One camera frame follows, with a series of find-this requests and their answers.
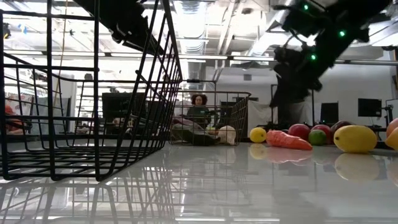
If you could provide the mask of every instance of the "apple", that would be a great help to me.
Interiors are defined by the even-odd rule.
[[[294,124],[289,128],[288,134],[308,141],[311,129],[305,124]]]
[[[354,125],[354,123],[349,122],[349,121],[339,121],[336,124],[334,124],[331,128],[330,128],[330,132],[331,132],[331,136],[333,137],[335,135],[335,132],[337,131],[337,129],[344,127],[344,126],[348,126],[348,125]]]
[[[315,125],[311,129],[311,131],[312,130],[321,130],[321,131],[323,131],[326,134],[326,143],[327,144],[332,144],[333,136],[331,135],[331,130],[330,130],[329,126],[324,125],[324,124],[318,124],[318,125]]]

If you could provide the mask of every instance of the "woman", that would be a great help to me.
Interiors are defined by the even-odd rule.
[[[191,117],[190,120],[199,124],[203,129],[206,129],[207,125],[211,122],[209,109],[206,107],[207,96],[193,95],[191,97],[191,103],[193,106],[189,108],[187,116]]]

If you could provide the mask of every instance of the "orange carrot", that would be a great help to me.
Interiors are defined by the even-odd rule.
[[[288,135],[283,131],[269,131],[267,133],[267,143],[271,146],[276,147],[312,150],[312,146],[310,143],[299,137]]]

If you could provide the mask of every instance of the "glossy floor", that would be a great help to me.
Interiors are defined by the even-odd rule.
[[[394,155],[166,146],[97,183],[2,181],[2,223],[398,223]]]

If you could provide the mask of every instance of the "curly hair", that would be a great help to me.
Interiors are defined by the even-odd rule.
[[[206,104],[207,104],[207,96],[204,95],[204,94],[195,94],[195,95],[191,96],[191,103],[192,103],[192,105],[195,105],[195,100],[196,100],[196,98],[197,98],[198,96],[200,96],[200,98],[201,98],[201,104],[202,104],[202,105],[206,105]]]

